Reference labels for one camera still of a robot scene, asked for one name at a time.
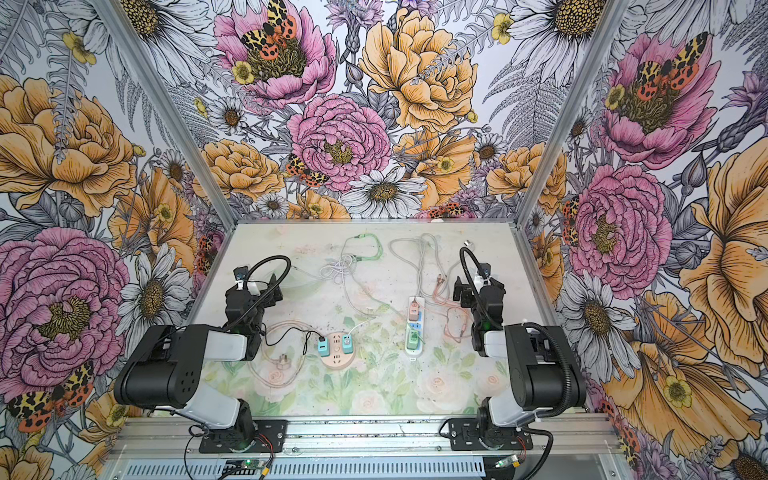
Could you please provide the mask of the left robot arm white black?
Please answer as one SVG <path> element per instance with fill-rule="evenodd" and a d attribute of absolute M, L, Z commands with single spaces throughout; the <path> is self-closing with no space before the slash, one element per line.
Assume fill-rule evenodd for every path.
<path fill-rule="evenodd" d="M 235 284 L 225 292 L 221 326 L 149 328 L 115 380 L 117 402 L 191 420 L 224 448 L 250 447 L 258 430 L 249 404 L 207 384 L 202 369 L 210 362 L 256 358 L 265 342 L 265 310 L 283 299 L 280 285 L 291 267 L 289 257 L 272 255 L 250 268 L 237 268 Z"/>

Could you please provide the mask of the green charger adapter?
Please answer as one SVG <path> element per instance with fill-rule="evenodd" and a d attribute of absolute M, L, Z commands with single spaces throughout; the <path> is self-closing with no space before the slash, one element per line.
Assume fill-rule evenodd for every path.
<path fill-rule="evenodd" d="M 406 350 L 416 352 L 421 348 L 421 337 L 417 330 L 409 329 L 406 335 Z"/>

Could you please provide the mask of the white blue power strip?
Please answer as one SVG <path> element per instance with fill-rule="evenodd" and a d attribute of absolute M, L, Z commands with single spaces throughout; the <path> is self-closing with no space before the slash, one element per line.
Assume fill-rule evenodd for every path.
<path fill-rule="evenodd" d="M 416 298 L 418 300 L 420 306 L 421 306 L 421 315 L 420 315 L 420 318 L 419 318 L 418 322 L 409 322 L 408 321 L 409 302 L 410 302 L 410 300 L 412 298 Z M 424 345 L 425 345 L 425 342 L 423 340 L 423 335 L 424 335 L 424 314 L 425 314 L 424 299 L 422 297 L 417 297 L 417 296 L 410 297 L 408 302 L 407 302 L 406 333 L 405 333 L 405 352 L 408 355 L 413 356 L 413 357 L 420 356 L 422 354 L 422 352 L 423 352 L 423 349 L 424 349 Z M 407 335 L 407 332 L 408 332 L 409 329 L 417 330 L 418 333 L 420 334 L 420 337 L 421 337 L 421 348 L 418 351 L 416 351 L 416 352 L 412 352 L 412 351 L 407 351 L 406 350 L 406 335 Z"/>

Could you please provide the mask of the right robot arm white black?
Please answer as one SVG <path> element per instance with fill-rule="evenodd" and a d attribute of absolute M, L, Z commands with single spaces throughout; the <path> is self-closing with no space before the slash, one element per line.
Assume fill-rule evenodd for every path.
<path fill-rule="evenodd" d="M 475 432 L 497 448 L 531 423 L 554 418 L 586 403 L 586 381 L 559 326 L 524 320 L 503 322 L 503 283 L 472 250 L 459 250 L 464 277 L 454 284 L 453 300 L 472 314 L 471 341 L 476 353 L 504 362 L 509 386 L 482 399 Z"/>

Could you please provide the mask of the round pink power socket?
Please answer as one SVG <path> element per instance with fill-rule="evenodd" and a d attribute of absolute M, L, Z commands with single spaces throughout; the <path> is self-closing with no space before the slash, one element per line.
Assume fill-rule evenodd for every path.
<path fill-rule="evenodd" d="M 354 353 L 346 355 L 342 351 L 341 338 L 343 334 L 349 334 L 344 332 L 334 332 L 327 336 L 330 342 L 330 356 L 327 358 L 321 358 L 322 363 L 330 370 L 342 370 L 349 367 L 355 359 L 355 346 Z"/>

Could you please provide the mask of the teal charger with white cable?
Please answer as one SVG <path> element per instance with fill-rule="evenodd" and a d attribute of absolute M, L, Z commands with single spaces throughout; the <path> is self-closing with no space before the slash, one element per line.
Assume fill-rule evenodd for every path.
<path fill-rule="evenodd" d="M 350 334 L 343 334 L 341 338 L 342 351 L 346 355 L 354 353 L 354 345 Z"/>

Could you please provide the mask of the teal charger with black cable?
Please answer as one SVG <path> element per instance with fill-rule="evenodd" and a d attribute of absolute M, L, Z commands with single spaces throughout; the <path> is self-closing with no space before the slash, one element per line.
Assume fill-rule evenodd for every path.
<path fill-rule="evenodd" d="M 330 356 L 330 342 L 327 337 L 319 337 L 317 343 L 318 354 L 321 358 Z"/>

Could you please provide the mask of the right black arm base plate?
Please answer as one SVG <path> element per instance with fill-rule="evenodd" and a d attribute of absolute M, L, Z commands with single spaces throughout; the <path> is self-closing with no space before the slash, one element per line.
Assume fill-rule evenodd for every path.
<path fill-rule="evenodd" d="M 512 427 L 481 426 L 475 418 L 455 417 L 444 421 L 439 434 L 452 451 L 523 451 L 533 447 L 529 434 Z"/>

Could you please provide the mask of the pink charger adapter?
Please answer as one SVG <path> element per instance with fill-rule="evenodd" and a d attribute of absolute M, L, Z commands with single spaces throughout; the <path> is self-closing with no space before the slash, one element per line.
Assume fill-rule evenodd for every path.
<path fill-rule="evenodd" d="M 421 315 L 421 306 L 416 298 L 412 298 L 409 302 L 408 321 L 418 322 L 420 315 Z"/>

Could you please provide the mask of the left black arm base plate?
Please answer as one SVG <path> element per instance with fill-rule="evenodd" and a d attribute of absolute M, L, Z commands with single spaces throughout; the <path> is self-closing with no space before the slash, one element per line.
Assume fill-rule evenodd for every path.
<path fill-rule="evenodd" d="M 244 431 L 232 427 L 212 430 L 201 440 L 202 454 L 280 453 L 287 438 L 289 422 L 281 419 L 256 419 Z"/>

